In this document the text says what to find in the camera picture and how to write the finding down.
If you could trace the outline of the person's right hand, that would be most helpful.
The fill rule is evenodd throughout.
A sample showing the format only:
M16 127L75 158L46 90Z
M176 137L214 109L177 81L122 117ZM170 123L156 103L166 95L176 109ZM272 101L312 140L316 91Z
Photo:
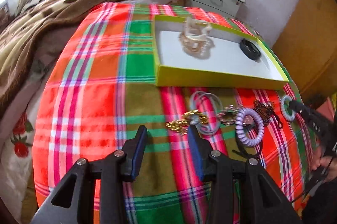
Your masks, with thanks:
M337 162L336 158L331 156L323 156L322 146L318 146L314 152L311 168L316 170L318 167L327 168L327 177L324 180L325 182L330 182L336 179L337 175Z

